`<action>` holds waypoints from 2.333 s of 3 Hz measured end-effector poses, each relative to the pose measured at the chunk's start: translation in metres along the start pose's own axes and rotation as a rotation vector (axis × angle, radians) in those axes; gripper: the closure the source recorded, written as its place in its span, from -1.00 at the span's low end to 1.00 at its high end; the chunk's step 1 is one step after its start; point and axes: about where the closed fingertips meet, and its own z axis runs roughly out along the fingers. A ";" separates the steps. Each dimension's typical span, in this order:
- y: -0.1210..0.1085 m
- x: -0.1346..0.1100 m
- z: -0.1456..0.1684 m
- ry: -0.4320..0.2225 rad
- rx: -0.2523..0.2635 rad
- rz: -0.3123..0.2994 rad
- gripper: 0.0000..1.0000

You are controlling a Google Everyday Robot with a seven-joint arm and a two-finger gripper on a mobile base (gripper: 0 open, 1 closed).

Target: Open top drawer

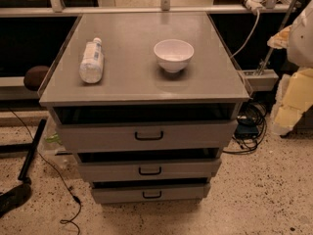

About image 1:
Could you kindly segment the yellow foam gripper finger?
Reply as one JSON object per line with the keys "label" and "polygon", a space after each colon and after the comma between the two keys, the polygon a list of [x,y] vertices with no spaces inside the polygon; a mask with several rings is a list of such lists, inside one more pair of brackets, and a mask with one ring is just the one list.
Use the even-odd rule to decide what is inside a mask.
{"label": "yellow foam gripper finger", "polygon": [[313,28],[289,25],[272,36],[267,45],[286,49],[288,61],[297,65],[293,75],[284,75],[279,88],[285,92],[271,113],[272,132],[286,135],[313,105]]}

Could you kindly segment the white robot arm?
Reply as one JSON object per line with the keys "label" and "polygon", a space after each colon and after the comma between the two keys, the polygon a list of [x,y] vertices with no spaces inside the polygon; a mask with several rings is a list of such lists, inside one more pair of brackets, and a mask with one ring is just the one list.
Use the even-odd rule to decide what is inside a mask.
{"label": "white robot arm", "polygon": [[288,61],[298,66],[292,76],[283,76],[279,84],[283,97],[271,113],[272,131],[286,135],[313,106],[313,0],[291,25],[271,36],[267,45],[286,49]]}

